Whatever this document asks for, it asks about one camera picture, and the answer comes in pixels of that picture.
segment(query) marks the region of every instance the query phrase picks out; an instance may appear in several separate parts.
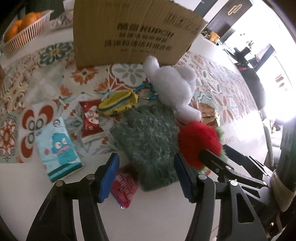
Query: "basket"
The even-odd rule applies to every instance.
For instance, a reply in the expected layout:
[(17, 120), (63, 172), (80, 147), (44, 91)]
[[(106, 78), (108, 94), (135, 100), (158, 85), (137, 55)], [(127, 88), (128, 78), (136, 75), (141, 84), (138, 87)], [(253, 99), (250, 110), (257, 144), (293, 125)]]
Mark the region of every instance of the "basket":
[(1, 49), (6, 57), (12, 56), (31, 40), (36, 38), (40, 33), (42, 33), (44, 27), (49, 23), (50, 14), (52, 12), (53, 10), (43, 11), (43, 16), (40, 19), (20, 31), (16, 36), (3, 44), (3, 46), (1, 46)]

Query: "light blue tissue pack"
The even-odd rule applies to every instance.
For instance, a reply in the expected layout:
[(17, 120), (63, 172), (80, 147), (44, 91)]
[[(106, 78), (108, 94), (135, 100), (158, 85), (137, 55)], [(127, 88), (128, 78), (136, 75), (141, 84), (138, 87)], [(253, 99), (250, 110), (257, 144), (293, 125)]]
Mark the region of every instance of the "light blue tissue pack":
[(54, 119), (35, 133), (35, 140), (51, 182), (82, 168), (62, 117)]

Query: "blue cartoon character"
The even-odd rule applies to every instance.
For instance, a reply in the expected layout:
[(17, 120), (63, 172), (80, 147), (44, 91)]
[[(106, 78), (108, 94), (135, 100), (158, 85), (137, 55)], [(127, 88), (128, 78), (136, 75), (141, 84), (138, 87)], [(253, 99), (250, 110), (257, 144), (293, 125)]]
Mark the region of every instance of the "blue cartoon character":
[(52, 153), (57, 154), (60, 165), (65, 165), (77, 159), (71, 140), (64, 133), (52, 135)]

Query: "white table surface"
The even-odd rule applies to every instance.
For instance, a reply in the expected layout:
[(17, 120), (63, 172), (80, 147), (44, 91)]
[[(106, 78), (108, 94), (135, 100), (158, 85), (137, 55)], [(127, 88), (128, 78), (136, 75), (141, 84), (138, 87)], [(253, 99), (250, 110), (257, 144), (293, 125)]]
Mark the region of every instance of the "white table surface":
[[(49, 44), (73, 40), (72, 29), (65, 29), (53, 33), (43, 34), (32, 41), (26, 48), (10, 59), (0, 58), (0, 64), (5, 67), (15, 59)], [(227, 65), (229, 69), (238, 71), (227, 56), (216, 46), (210, 45), (198, 37), (190, 51), (201, 54), (219, 64)], [(267, 146), (263, 128), (260, 129), (257, 112), (248, 115), (233, 124), (223, 126), (225, 139), (229, 145), (246, 155), (253, 155), (263, 162), (267, 154)], [(83, 159), (86, 166), (64, 178), (66, 183), (79, 181), (96, 168), (105, 164), (110, 154)], [(124, 153), (119, 153), (120, 165), (127, 163)], [(236, 170), (246, 174), (237, 165)], [(216, 180), (215, 174), (210, 177)], [(28, 164), (0, 164), (0, 214), (12, 233), (20, 241), (25, 241), (30, 226), (52, 187), (44, 172), (43, 164), (32, 161)], [(74, 217), (76, 234), (79, 241), (83, 241), (79, 220), (78, 202), (74, 201)], [(219, 224), (219, 205), (216, 201), (215, 217), (211, 237), (217, 234)], [(110, 241), (151, 241), (151, 240), (184, 240), (188, 232), (195, 205), (184, 197), (179, 182), (168, 187), (143, 192), (138, 189), (131, 206), (122, 211), (113, 197), (109, 197), (99, 205), (102, 220)]]

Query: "red fluffy plush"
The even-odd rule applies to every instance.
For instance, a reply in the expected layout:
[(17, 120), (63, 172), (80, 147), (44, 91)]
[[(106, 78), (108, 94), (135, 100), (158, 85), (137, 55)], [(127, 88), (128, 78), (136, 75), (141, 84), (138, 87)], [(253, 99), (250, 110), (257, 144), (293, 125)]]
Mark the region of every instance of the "red fluffy plush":
[(204, 167), (198, 158), (201, 150), (208, 149), (216, 156), (221, 155), (222, 145), (217, 131), (201, 122), (194, 121), (181, 127), (178, 142), (179, 152), (183, 154), (187, 163), (197, 170)]

